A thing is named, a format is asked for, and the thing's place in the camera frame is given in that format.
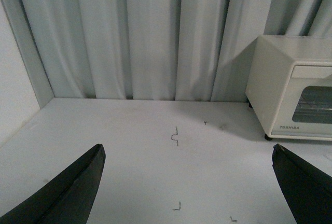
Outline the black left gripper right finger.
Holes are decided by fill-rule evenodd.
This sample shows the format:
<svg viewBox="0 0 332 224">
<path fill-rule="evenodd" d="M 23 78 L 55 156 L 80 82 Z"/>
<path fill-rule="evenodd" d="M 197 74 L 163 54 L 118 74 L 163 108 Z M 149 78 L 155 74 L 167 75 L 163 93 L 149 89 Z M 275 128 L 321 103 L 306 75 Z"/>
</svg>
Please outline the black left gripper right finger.
<svg viewBox="0 0 332 224">
<path fill-rule="evenodd" d="M 331 176 L 280 144 L 272 167 L 297 223 L 331 223 Z"/>
</svg>

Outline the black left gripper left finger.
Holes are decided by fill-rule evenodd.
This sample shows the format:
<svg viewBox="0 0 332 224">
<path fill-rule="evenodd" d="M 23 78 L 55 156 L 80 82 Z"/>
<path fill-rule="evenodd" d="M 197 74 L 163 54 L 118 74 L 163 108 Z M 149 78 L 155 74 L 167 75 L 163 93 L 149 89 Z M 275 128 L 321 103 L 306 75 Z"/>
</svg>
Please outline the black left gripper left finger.
<svg viewBox="0 0 332 224">
<path fill-rule="evenodd" d="M 87 223 L 105 164 L 96 144 L 49 183 L 1 217 L 1 223 Z"/>
</svg>

